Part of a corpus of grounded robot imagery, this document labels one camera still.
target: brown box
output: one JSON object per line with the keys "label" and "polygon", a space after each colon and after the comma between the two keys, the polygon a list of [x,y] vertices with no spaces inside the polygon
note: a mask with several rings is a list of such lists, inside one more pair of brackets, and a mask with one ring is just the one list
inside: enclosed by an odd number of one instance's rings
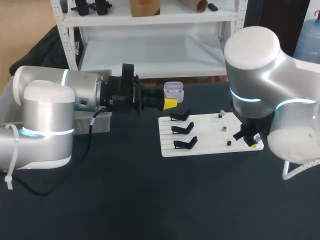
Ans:
{"label": "brown box", "polygon": [[160,0],[130,0],[133,17],[147,17],[160,14]]}

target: shelf post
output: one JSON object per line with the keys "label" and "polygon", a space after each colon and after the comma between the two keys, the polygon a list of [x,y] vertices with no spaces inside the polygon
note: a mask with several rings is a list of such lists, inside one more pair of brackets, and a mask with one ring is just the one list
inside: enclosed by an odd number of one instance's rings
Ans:
{"label": "shelf post", "polygon": [[60,34],[60,39],[62,42],[64,54],[69,65],[70,70],[78,70],[76,63],[75,49],[72,48],[70,37],[68,34],[68,28],[64,25],[64,15],[61,9],[60,0],[50,0],[55,16],[56,25]]}
{"label": "shelf post", "polygon": [[244,28],[248,0],[237,0],[237,18],[235,22],[235,32]]}

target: white shelf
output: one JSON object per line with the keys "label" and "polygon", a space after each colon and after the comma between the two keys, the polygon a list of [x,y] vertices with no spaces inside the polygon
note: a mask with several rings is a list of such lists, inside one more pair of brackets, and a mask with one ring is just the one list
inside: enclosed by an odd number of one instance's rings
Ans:
{"label": "white shelf", "polygon": [[123,63],[134,64],[140,78],[227,74],[219,38],[209,33],[90,40],[81,71],[112,70],[121,76]]}
{"label": "white shelf", "polygon": [[66,27],[87,27],[208,23],[236,21],[238,15],[235,6],[228,5],[223,0],[213,1],[218,7],[218,11],[213,12],[207,9],[203,13],[196,13],[179,0],[161,0],[161,14],[147,17],[132,17],[129,0],[113,0],[111,2],[112,8],[109,14],[104,16],[99,16],[96,11],[91,9],[87,16],[80,16],[76,11],[69,11],[63,21],[64,25]]}

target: black tablecloth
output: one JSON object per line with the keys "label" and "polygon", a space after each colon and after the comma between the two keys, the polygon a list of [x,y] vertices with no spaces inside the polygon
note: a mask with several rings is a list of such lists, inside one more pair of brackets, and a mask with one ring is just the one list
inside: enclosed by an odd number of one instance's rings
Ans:
{"label": "black tablecloth", "polygon": [[[179,109],[230,111],[227,83],[185,86]],[[0,239],[309,240],[320,238],[320,168],[282,180],[284,161],[263,151],[161,156],[158,117],[114,113],[86,162],[56,192],[35,197],[0,184]],[[16,171],[45,191],[72,168],[87,136],[74,138],[65,167]]]}

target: white robotic arm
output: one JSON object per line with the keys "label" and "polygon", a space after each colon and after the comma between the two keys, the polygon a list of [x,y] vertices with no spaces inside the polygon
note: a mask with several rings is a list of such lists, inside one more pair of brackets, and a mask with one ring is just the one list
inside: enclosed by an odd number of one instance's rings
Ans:
{"label": "white robotic arm", "polygon": [[67,164],[74,111],[99,113],[103,106],[105,112],[134,109],[139,115],[143,107],[165,110],[178,104],[165,97],[163,87],[144,87],[131,64],[123,65],[121,77],[106,79],[94,72],[22,66],[12,85],[14,100],[23,106],[23,128],[18,137],[10,128],[0,128],[0,170],[10,172]]}
{"label": "white robotic arm", "polygon": [[232,106],[243,123],[235,138],[252,145],[256,133],[269,134],[270,149],[286,161],[285,176],[289,162],[304,169],[318,164],[320,65],[289,57],[278,37],[259,26],[231,36],[224,54]]}

